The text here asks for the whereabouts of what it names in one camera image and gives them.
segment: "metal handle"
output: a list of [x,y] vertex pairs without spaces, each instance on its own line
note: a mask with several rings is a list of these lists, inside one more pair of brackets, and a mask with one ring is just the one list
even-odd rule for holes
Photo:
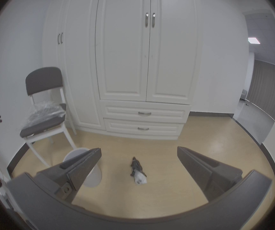
[[145,15],[145,27],[148,27],[148,13]]
[[144,116],[150,116],[151,115],[151,113],[143,113],[143,112],[138,112],[139,113],[139,115],[144,115]]
[[154,28],[155,27],[155,17],[156,17],[156,14],[153,13],[153,20],[152,20],[152,27]]
[[149,130],[149,128],[140,128],[140,127],[138,127],[137,129],[138,130]]

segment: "drawer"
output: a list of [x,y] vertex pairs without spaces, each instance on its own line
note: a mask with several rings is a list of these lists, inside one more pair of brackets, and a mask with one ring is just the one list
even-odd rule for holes
[[117,120],[104,118],[106,129],[109,132],[134,134],[134,135],[156,135],[156,136],[178,136],[184,124],[139,122],[128,120]]
[[163,123],[186,123],[191,105],[100,100],[105,118]]

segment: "gray tile floor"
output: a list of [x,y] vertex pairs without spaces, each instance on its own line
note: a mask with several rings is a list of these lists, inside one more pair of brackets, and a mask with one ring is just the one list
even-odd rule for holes
[[273,127],[274,120],[249,101],[240,100],[233,118],[261,144]]

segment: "chair seat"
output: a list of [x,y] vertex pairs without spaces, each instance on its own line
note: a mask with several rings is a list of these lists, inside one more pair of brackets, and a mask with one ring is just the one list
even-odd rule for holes
[[[62,103],[60,106],[66,111],[66,104]],[[24,128],[20,132],[20,137],[24,138],[33,134],[39,134],[42,133],[44,130],[53,128],[55,126],[60,125],[65,120],[65,115],[63,117],[54,117],[49,120],[43,121],[39,124],[33,125],[28,128]]]

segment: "cabinet door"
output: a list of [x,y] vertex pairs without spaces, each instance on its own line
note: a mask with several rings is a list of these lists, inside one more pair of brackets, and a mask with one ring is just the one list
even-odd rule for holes
[[64,0],[52,0],[46,12],[42,39],[43,67],[59,67],[60,30]]
[[81,127],[105,129],[95,62],[98,0],[67,0],[62,25],[61,66],[66,101]]
[[99,0],[95,38],[100,99],[146,100],[146,13],[150,14],[150,0]]
[[147,101],[192,103],[201,53],[199,10],[199,0],[151,0]]

